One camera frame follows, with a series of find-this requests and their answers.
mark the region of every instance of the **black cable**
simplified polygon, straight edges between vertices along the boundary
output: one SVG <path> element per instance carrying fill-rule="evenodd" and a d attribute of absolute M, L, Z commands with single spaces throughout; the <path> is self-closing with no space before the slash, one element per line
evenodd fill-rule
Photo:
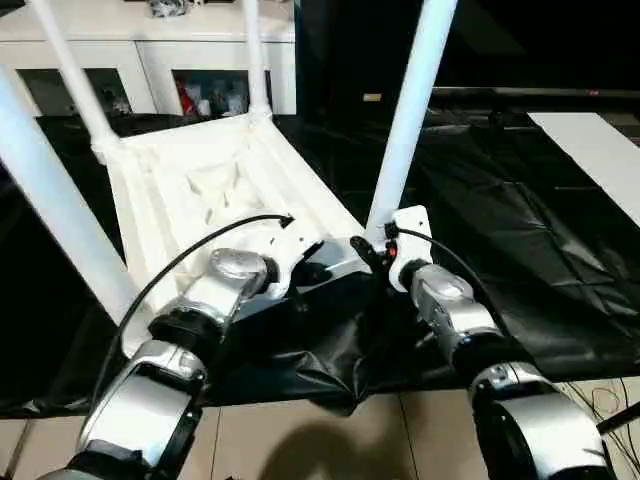
<path fill-rule="evenodd" d="M 622 384 L 622 391 L 624 392 L 624 408 L 629 408 L 629 392 L 627 391 L 627 384 L 624 383 L 622 377 L 620 377 L 620 383 Z M 636 446 L 633 443 L 633 437 L 631 436 L 631 425 L 627 423 L 627 436 L 629 437 L 629 446 L 631 447 L 631 451 L 633 452 L 633 457 L 636 459 L 636 463 L 640 465 L 640 460 L 638 460 L 638 452 L 636 452 Z"/>
<path fill-rule="evenodd" d="M 485 303 L 489 307 L 489 310 L 491 310 L 491 313 L 494 315 L 494 318 L 497 318 L 500 321 L 501 329 L 505 333 L 508 332 L 508 330 L 506 329 L 506 326 L 504 325 L 504 321 L 502 320 L 502 315 L 500 314 L 500 310 L 498 310 L 496 303 L 493 301 L 493 299 L 491 298 L 491 295 L 489 294 L 489 289 L 487 288 L 485 283 L 480 279 L 480 277 L 476 274 L 473 268 L 471 268 L 471 266 L 467 262 L 465 262 L 462 259 L 462 257 L 460 257 L 460 255 L 458 255 L 456 252 L 451 250 L 451 248 L 447 247 L 444 243 L 440 242 L 439 240 L 436 240 L 435 238 L 430 237 L 429 235 L 425 235 L 424 233 L 416 232 L 414 230 L 407 230 L 405 228 L 397 228 L 396 232 L 421 238 L 425 242 L 429 242 L 435 245 L 436 247 L 440 248 L 441 250 L 446 252 L 451 258 L 453 258 L 458 263 L 458 265 L 460 265 L 462 269 L 467 273 L 467 275 L 471 277 L 471 279 L 475 282 L 477 287 L 480 290 L 482 290 L 482 293 L 485 297 L 484 299 Z"/>
<path fill-rule="evenodd" d="M 589 400 L 587 400 L 587 397 L 582 392 L 582 390 L 580 390 L 578 387 L 576 387 L 571 382 L 567 383 L 567 386 L 569 386 L 569 388 L 571 388 L 576 393 L 576 395 L 578 395 L 578 397 L 580 397 L 580 400 L 582 400 L 582 402 L 587 407 L 589 407 L 589 410 L 591 410 L 591 413 L 593 414 L 594 417 L 596 417 L 598 420 L 603 420 L 603 417 L 602 417 L 602 415 L 600 415 L 600 412 L 598 412 L 596 410 L 595 405 L 591 404 L 589 402 Z M 627 457 L 627 460 L 629 461 L 629 463 L 631 464 L 631 466 L 635 470 L 634 477 L 637 478 L 636 474 L 640 474 L 640 463 L 635 461 L 635 459 L 631 456 L 631 453 L 629 452 L 629 449 L 626 448 L 626 446 L 624 445 L 624 443 L 622 442 L 622 440 L 620 439 L 620 437 L 618 437 L 618 435 L 616 433 L 609 432 L 608 435 L 611 435 L 611 438 L 613 439 L 613 441 L 616 444 L 616 446 L 618 447 L 618 449 Z"/>
<path fill-rule="evenodd" d="M 122 334 L 127 328 L 127 325 L 133 318 L 133 314 L 136 312 L 136 310 L 138 309 L 142 301 L 145 299 L 145 297 L 149 294 L 151 289 L 155 287 L 158 284 L 158 282 L 162 280 L 167 273 L 173 270 L 176 267 L 176 265 L 178 265 L 180 262 L 182 262 L 185 258 L 187 258 L 189 255 L 191 255 L 193 252 L 195 252 L 197 249 L 199 249 L 203 245 L 218 238 L 220 235 L 230 232 L 231 230 L 234 230 L 243 225 L 247 225 L 253 222 L 258 222 L 261 220 L 280 220 L 280 222 L 282 223 L 282 226 L 286 227 L 289 223 L 293 221 L 293 218 L 285 217 L 284 215 L 275 215 L 275 214 L 255 215 L 253 217 L 245 218 L 243 220 L 238 220 L 237 222 L 227 225 L 226 227 L 222 227 L 219 230 L 216 230 L 215 232 L 210 233 L 209 235 L 201 238 L 196 243 L 194 243 L 189 248 L 187 248 L 185 251 L 180 253 L 176 258 L 171 260 L 167 264 L 167 266 L 164 267 L 162 270 L 160 270 L 160 272 L 155 277 L 153 277 L 151 281 L 140 291 L 138 296 L 133 300 L 133 302 L 131 302 L 129 309 L 122 317 L 122 321 L 120 322 L 120 325 L 118 325 L 116 333 L 111 339 L 109 350 L 107 350 L 107 355 L 104 358 L 102 367 L 100 368 L 100 373 L 98 374 L 98 379 L 96 380 L 96 384 L 93 388 L 93 394 L 91 395 L 91 410 L 93 410 L 96 407 L 98 397 L 100 396 L 100 391 L 102 390 L 102 384 L 104 383 L 104 379 L 107 376 L 107 372 L 109 371 L 109 365 L 113 357 L 115 357 L 116 352 L 118 351 L 120 338 L 122 337 Z"/>

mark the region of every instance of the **beige floor tile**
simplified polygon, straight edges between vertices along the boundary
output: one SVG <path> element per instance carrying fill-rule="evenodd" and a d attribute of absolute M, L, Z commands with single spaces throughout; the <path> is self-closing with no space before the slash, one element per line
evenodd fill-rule
<path fill-rule="evenodd" d="M 640 378 L 625 378 L 625 384 L 627 386 L 627 393 L 629 404 L 633 404 L 640 400 Z M 589 380 L 585 382 L 573 382 L 573 386 L 578 389 L 578 392 L 571 389 L 567 384 L 559 384 L 558 387 L 567 395 L 569 395 L 578 405 L 584 408 L 592 417 L 594 415 L 591 412 L 589 405 L 586 405 L 581 396 L 589 403 L 595 406 L 596 411 L 601 418 L 608 418 L 615 413 L 625 408 L 624 390 L 622 383 L 619 379 L 609 378 L 602 380 Z M 619 480 L 634 480 L 638 478 L 639 474 L 634 474 L 634 468 L 629 461 L 622 448 L 631 452 L 631 444 L 629 442 L 629 433 L 633 443 L 638 449 L 640 455 L 640 425 L 638 422 L 632 422 L 629 424 L 629 432 L 626 428 L 617 430 L 617 439 L 614 439 L 610 435 L 605 436 L 609 454 L 611 455 L 611 461 L 613 468 Z"/>
<path fill-rule="evenodd" d="M 206 408 L 196 430 L 196 439 L 182 467 L 179 480 L 209 480 L 218 433 L 220 409 Z"/>
<path fill-rule="evenodd" d="M 0 420 L 0 474 L 9 465 L 24 425 L 24 420 Z"/>
<path fill-rule="evenodd" d="M 34 480 L 66 465 L 75 452 L 84 417 L 37 420 L 24 447 L 15 480 Z"/>
<path fill-rule="evenodd" d="M 349 418 L 306 401 L 222 409 L 213 480 L 411 480 L 396 395 L 369 398 Z"/>
<path fill-rule="evenodd" d="M 421 480 L 488 478 L 466 392 L 410 393 L 401 399 Z"/>

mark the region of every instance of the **glass cabinet door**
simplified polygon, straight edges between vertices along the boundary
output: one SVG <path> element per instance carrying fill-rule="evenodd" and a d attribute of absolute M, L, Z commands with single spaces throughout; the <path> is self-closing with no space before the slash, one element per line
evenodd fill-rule
<path fill-rule="evenodd" d="M 73 104 L 62 75 L 54 68 L 18 69 L 42 115 L 73 115 Z M 107 114 L 131 113 L 131 104 L 115 68 L 85 69 L 102 109 Z"/>
<path fill-rule="evenodd" d="M 246 70 L 172 70 L 182 113 L 223 118 L 247 113 L 249 76 Z M 265 72 L 271 104 L 271 75 Z"/>

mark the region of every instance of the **white shelf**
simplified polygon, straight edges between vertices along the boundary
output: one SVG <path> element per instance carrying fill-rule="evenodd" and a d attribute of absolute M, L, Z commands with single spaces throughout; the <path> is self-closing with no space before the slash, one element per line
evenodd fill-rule
<path fill-rule="evenodd" d="M 186 15 L 153 18 L 146 2 L 51 0 L 68 40 L 206 41 L 245 40 L 242 0 L 206 4 Z M 263 42 L 293 43 L 293 2 L 260 2 Z M 29 5 L 0 18 L 1 42 L 44 41 Z"/>

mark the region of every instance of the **white panel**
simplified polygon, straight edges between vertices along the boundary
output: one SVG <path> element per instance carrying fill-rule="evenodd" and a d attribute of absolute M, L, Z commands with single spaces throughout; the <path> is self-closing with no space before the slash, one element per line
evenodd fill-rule
<path fill-rule="evenodd" d="M 640 225 L 640 148 L 595 113 L 529 116 Z"/>

